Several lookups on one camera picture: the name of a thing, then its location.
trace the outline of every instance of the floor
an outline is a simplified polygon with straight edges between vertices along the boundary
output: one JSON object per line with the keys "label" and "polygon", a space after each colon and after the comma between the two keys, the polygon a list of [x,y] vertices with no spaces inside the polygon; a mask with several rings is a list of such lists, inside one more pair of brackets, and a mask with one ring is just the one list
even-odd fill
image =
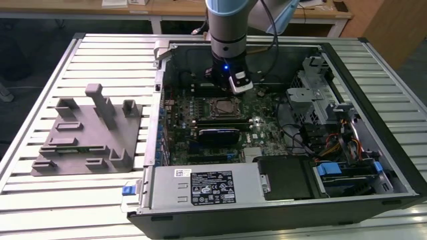
{"label": "floor", "polygon": [[[32,75],[20,81],[1,80],[15,95],[13,102],[0,102],[0,159],[8,149],[25,117],[33,107],[40,91],[51,77],[76,32],[151,34],[147,21],[67,20],[64,28],[55,20],[0,19],[0,36],[8,36],[17,42],[32,68]],[[188,34],[200,26],[199,22],[164,22],[165,34]],[[398,74],[427,104],[427,41],[408,58]]]}

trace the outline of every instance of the wooden table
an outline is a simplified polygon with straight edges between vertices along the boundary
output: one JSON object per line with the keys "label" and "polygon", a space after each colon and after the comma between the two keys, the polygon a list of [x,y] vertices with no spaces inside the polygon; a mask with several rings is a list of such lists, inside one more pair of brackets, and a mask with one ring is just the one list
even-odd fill
{"label": "wooden table", "polygon": [[[101,9],[103,0],[0,0],[0,18],[148,20],[152,33],[161,34],[161,21],[204,21],[205,0],[151,0],[147,5]],[[350,12],[336,11],[332,0],[323,7],[295,11],[291,23],[332,25],[328,37],[339,37]]]}

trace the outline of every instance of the robotic arm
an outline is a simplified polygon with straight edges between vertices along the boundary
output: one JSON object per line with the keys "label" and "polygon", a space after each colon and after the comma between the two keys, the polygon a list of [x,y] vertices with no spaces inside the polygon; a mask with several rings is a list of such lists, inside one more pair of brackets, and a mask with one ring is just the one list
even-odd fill
{"label": "robotic arm", "polygon": [[[263,0],[205,0],[213,64],[205,76],[235,95],[254,87],[248,71],[248,25],[274,33]],[[266,6],[280,34],[291,20],[300,0],[267,0]]]}

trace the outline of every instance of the aluminum extrusion table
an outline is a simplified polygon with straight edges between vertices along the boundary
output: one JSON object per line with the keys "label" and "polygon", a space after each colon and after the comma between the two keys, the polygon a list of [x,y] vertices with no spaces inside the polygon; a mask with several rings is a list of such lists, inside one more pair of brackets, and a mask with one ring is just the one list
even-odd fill
{"label": "aluminum extrusion table", "polygon": [[[143,176],[156,68],[156,40],[203,41],[201,36],[76,34],[0,162],[0,239],[148,239],[121,212],[121,186]],[[248,42],[271,42],[248,37]],[[355,38],[283,37],[286,42],[330,42],[424,178],[427,178],[427,108],[370,43]],[[104,86],[113,104],[143,104],[133,171],[115,174],[31,176],[60,97],[85,97],[88,83]],[[388,211],[358,224],[252,232],[200,239],[316,240],[423,239],[427,206]]]}

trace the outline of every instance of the warning label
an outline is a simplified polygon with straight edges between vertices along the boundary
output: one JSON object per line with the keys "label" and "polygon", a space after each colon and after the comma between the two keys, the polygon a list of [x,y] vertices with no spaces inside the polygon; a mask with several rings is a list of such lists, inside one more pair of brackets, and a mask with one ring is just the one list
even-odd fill
{"label": "warning label", "polygon": [[195,206],[236,203],[232,171],[191,173],[191,203]]}

